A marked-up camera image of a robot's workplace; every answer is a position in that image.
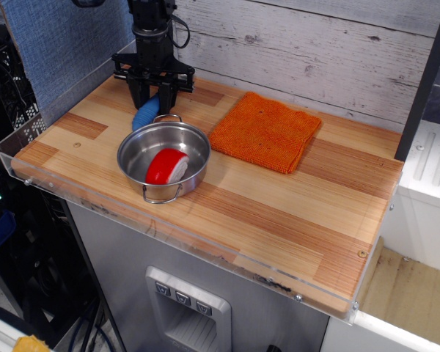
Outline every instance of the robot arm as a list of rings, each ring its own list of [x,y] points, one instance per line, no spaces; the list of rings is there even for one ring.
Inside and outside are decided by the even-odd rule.
[[[78,7],[97,7],[104,1],[72,0]],[[188,44],[189,28],[173,15],[177,9],[175,0],[128,0],[128,8],[133,16],[136,53],[112,56],[114,77],[128,82],[137,109],[150,99],[150,86],[158,87],[159,114],[168,114],[176,103],[178,91],[194,91],[195,69],[179,62],[173,49],[173,46],[184,48]],[[182,46],[173,40],[173,21],[188,30],[188,39]]]

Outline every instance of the wood plank wall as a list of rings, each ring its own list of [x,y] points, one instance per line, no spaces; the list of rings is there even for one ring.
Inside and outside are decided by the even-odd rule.
[[[196,75],[401,132],[440,0],[178,0]],[[177,40],[186,31],[177,25]]]

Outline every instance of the metal pot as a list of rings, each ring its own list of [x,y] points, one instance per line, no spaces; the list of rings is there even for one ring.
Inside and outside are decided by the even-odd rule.
[[[162,117],[176,117],[178,121],[155,122]],[[189,156],[183,178],[176,183],[153,185],[145,183],[148,166],[164,148],[178,149]],[[173,202],[195,189],[204,179],[210,157],[210,142],[198,128],[184,123],[180,116],[157,116],[153,123],[129,134],[119,146],[117,163],[131,186],[144,200],[153,204]]]

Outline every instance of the wooden tabletop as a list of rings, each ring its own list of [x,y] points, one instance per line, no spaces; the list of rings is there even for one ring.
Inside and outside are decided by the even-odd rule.
[[[178,94],[172,113],[209,134],[243,94],[197,79],[193,94]],[[151,205],[117,165],[136,110],[128,85],[110,78],[16,155],[24,164],[13,167],[35,183],[52,179],[48,188],[62,197],[345,317],[403,167],[393,159],[400,135],[303,110],[323,125],[294,173],[213,151],[199,187]]]

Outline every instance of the yellow object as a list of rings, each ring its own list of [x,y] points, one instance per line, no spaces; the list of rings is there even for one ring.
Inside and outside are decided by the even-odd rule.
[[[247,92],[209,140],[221,153],[290,174],[320,125],[318,117]]]
[[[50,352],[50,350],[43,341],[32,335],[17,339],[12,352]]]

